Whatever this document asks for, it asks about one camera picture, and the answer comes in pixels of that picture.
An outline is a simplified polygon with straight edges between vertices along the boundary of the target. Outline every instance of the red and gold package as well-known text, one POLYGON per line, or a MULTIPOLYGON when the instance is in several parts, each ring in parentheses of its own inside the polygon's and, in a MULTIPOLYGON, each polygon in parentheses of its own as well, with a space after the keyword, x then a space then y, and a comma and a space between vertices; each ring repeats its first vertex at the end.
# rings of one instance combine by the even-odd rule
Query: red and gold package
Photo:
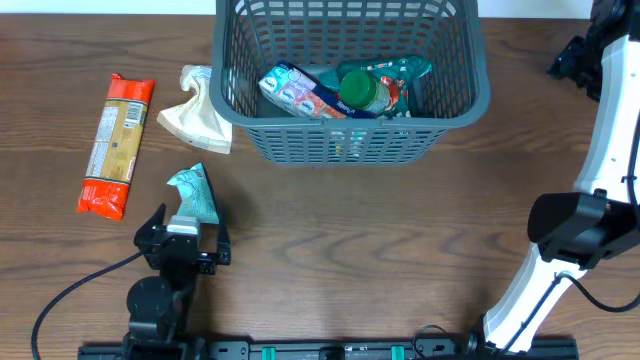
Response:
POLYGON ((113 74, 78 199, 78 212, 122 219, 155 81, 113 74))

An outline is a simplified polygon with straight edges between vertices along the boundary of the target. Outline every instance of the white background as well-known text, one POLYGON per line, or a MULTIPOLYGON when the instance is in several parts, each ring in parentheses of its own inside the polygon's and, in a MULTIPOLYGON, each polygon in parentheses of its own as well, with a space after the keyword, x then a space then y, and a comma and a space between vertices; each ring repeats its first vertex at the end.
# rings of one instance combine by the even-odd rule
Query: white background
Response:
MULTIPOLYGON (((482 17, 588 19, 592 0, 477 0, 482 17)), ((0 0, 0 13, 216 13, 216 0, 0 0)))

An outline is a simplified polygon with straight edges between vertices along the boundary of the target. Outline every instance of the basket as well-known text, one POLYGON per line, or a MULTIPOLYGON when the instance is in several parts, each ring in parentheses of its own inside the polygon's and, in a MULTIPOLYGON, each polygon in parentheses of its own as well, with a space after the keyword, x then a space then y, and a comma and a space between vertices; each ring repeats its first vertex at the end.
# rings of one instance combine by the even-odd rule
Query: basket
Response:
POLYGON ((407 164, 447 130, 489 106, 476 0, 217 0, 210 96, 278 164, 407 164), (418 113, 391 119, 294 117, 258 81, 284 60, 314 75, 345 60, 421 55, 433 71, 413 82, 418 113))

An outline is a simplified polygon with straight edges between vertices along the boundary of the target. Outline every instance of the wooden table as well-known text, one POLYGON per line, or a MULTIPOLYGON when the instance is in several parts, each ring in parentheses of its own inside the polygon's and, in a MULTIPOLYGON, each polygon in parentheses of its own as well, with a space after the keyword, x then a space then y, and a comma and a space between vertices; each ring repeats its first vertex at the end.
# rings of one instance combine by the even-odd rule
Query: wooden table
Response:
MULTIPOLYGON (((256 340, 409 337, 425 324, 463 333, 520 267, 529 208, 569 191, 597 104, 545 75, 584 21, 483 20, 492 102, 406 167, 279 168, 241 129, 233 152, 190 147, 155 118, 182 103, 185 64, 209 64, 212 17, 0 17, 0 344, 30 358, 42 308, 72 282, 136 251, 135 230, 165 185, 202 161, 230 218, 231 267, 200 281, 190 327, 256 340), (158 80, 122 222, 76 214, 110 75, 158 80)), ((640 288, 639 249, 603 262, 584 283, 611 304, 640 288)), ((63 300, 44 322, 45 359, 127 331, 125 297, 153 274, 143 260, 63 300)), ((543 334, 571 334, 583 359, 637 359, 638 311, 612 316, 575 289, 543 334)))

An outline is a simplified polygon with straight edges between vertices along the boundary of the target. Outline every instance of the green bottle cap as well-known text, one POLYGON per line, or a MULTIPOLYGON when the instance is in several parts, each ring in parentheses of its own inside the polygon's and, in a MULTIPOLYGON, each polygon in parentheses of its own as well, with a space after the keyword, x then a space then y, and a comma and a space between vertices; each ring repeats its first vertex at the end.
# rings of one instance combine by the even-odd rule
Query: green bottle cap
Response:
POLYGON ((340 83, 342 101, 356 109, 365 109, 377 95, 376 79, 365 71, 351 71, 340 83))

